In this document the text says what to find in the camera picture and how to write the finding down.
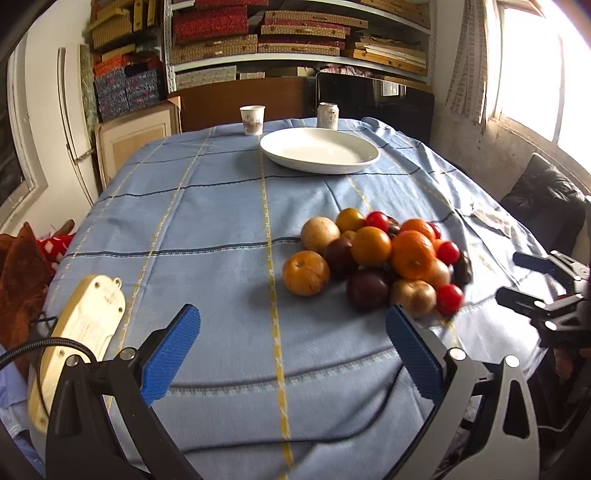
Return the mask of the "red cherry tomato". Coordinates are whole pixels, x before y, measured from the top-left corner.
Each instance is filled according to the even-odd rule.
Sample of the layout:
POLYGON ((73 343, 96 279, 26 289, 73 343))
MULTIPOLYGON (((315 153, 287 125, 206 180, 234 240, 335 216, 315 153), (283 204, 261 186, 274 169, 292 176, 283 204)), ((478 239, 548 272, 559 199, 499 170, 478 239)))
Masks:
POLYGON ((436 290, 437 310, 444 316, 453 316, 462 307, 464 301, 463 291, 454 284, 440 286, 436 290))

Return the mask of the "white drink can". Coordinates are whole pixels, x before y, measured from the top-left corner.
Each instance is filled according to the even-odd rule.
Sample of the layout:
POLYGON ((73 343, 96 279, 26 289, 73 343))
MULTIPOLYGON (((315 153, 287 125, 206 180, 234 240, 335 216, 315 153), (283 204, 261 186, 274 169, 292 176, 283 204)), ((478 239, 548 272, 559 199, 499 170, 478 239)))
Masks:
POLYGON ((317 127, 337 131, 339 129, 339 106, 321 102, 317 108, 317 127))

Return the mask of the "framed wooden panel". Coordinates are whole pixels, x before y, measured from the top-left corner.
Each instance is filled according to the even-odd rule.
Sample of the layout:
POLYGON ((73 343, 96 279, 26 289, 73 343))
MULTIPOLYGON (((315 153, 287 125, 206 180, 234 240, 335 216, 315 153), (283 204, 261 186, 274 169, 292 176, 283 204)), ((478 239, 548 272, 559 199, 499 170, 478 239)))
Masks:
POLYGON ((99 124, 95 141, 102 189, 136 151, 180 132, 180 108, 168 100, 99 124))

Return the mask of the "white metal shelf unit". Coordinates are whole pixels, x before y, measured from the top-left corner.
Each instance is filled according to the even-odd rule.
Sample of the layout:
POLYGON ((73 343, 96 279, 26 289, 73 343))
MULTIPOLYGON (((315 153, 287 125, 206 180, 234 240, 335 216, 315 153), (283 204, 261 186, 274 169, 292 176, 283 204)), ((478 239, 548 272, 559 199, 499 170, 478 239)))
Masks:
POLYGON ((335 68, 432 82, 432 1, 166 1, 166 87, 176 92, 204 71, 235 67, 235 78, 274 66, 335 68))

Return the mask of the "dark purple plum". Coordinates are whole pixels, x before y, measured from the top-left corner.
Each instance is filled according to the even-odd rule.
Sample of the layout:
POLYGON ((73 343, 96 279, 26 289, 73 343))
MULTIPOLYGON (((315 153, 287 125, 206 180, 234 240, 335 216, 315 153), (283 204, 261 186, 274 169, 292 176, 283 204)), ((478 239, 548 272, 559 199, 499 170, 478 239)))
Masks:
POLYGON ((379 270, 356 271, 346 280, 346 298, 358 311, 373 311, 385 305, 389 298, 386 277, 379 270))

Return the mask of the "dark mangosteen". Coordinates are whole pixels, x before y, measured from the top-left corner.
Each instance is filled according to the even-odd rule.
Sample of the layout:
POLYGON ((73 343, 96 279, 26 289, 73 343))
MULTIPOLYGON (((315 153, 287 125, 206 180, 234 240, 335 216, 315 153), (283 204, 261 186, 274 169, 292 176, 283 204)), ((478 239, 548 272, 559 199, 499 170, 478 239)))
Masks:
POLYGON ((467 251, 461 251, 459 260, 453 265, 453 283, 464 289, 473 280, 473 267, 467 251))

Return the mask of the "tan round potato fruit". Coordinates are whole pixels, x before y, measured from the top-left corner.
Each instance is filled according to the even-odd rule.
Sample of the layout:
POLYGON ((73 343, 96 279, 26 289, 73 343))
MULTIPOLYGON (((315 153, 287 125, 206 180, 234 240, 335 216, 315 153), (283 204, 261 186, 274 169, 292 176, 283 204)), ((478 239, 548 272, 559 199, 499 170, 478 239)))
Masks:
POLYGON ((341 237, 341 230, 330 218, 317 216, 304 223, 301 228, 301 243, 305 250, 322 254, 325 247, 341 237))

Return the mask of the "blue checked tablecloth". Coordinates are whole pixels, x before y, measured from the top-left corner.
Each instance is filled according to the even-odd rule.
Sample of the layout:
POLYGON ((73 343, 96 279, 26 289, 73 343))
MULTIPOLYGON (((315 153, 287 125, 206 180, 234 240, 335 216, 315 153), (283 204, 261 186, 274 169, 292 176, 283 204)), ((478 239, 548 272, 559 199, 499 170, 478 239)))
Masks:
POLYGON ((108 351, 138 346, 186 304, 200 335, 154 410, 206 479, 381 479, 432 409, 385 330, 385 311, 360 313, 332 283, 294 296, 283 263, 301 227, 342 209, 436 223, 465 250, 473 280, 463 308, 437 325, 449 346, 527 372, 542 358, 529 321, 495 299, 503 286, 549 300, 559 285, 517 267, 542 253, 518 221, 422 142, 383 122, 342 120, 379 159, 349 176, 280 167, 238 124, 154 141, 136 152, 96 202, 52 281, 54 316, 88 275, 117 278, 127 302, 108 351))

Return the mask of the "orange persimmon fruit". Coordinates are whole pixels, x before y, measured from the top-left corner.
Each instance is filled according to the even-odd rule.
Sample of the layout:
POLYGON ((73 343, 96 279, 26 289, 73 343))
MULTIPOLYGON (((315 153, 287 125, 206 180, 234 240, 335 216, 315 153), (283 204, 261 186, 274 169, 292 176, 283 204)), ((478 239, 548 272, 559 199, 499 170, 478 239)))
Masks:
POLYGON ((383 230, 366 226, 356 231, 352 242, 352 255, 362 267, 381 267, 392 254, 392 242, 383 230))

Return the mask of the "white paper cup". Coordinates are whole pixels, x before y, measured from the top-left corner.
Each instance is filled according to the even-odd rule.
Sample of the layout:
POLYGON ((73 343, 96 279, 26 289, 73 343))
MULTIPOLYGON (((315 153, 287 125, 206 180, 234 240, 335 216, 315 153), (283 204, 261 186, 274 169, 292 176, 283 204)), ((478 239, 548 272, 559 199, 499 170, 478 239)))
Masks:
POLYGON ((239 108, 245 135, 260 136, 263 134, 264 112, 263 105, 247 105, 239 108))

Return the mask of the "black leather chair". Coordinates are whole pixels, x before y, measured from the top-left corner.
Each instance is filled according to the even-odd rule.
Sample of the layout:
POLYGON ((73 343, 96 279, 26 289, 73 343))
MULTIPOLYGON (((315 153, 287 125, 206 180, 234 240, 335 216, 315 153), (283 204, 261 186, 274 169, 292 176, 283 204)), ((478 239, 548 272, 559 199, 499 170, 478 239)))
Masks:
POLYGON ((531 155, 525 171, 500 204, 547 252, 573 254, 586 219, 584 196, 541 155, 531 155))

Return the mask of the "brown wooden board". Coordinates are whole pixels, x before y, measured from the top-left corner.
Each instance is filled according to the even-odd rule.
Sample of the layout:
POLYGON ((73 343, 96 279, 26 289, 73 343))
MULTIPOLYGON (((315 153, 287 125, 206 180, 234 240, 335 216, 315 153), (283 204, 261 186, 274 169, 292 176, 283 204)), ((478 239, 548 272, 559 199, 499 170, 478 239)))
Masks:
POLYGON ((266 121, 314 114, 315 79, 273 77, 201 85, 174 94, 180 101, 183 132, 242 121, 239 108, 264 106, 266 121))

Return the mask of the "white oval plate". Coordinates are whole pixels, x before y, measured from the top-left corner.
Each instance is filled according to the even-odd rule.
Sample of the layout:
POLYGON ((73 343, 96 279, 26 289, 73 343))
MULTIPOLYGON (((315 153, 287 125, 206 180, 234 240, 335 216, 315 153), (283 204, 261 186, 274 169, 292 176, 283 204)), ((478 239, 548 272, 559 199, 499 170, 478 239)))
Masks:
POLYGON ((360 172, 380 156, 377 147, 360 136, 321 128, 277 130, 264 135, 259 147, 277 165, 322 175, 360 172))

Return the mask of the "small yellow orange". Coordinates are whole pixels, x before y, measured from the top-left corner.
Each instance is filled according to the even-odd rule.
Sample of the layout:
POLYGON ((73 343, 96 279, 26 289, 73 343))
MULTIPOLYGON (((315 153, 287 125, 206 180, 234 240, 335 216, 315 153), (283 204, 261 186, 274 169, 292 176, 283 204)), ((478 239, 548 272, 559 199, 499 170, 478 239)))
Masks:
POLYGON ((335 225, 339 227, 339 231, 342 233, 346 231, 356 232, 365 226, 365 216, 356 208, 346 208, 339 212, 338 217, 335 218, 335 225))

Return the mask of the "large orange-yellow passion fruit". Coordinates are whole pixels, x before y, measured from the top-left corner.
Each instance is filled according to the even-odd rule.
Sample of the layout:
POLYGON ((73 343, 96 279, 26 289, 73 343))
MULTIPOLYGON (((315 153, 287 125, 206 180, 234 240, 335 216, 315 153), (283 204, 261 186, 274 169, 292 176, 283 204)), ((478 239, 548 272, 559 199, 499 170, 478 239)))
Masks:
POLYGON ((328 285, 329 278, 329 264, 315 251, 299 251, 283 264, 283 284, 297 296, 320 294, 328 285))

